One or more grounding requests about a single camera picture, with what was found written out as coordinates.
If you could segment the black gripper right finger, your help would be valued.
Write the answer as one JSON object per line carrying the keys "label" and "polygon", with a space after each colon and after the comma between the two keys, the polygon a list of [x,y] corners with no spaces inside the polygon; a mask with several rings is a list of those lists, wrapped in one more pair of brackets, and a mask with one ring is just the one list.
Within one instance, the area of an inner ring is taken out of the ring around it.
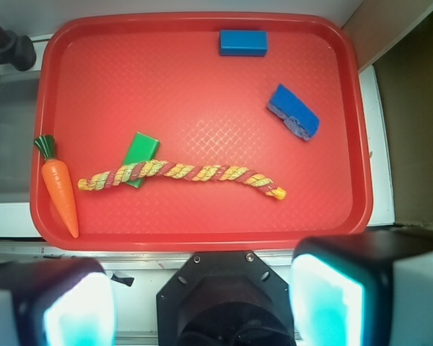
{"label": "black gripper right finger", "polygon": [[433,345],[433,231],[303,239],[289,299],[306,345]]}

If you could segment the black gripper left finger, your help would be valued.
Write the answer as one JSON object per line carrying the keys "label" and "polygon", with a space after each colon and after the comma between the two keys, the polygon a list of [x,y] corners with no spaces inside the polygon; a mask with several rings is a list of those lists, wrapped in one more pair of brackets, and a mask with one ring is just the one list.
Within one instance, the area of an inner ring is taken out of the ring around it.
{"label": "black gripper left finger", "polygon": [[0,263],[0,345],[114,345],[111,280],[94,259]]}

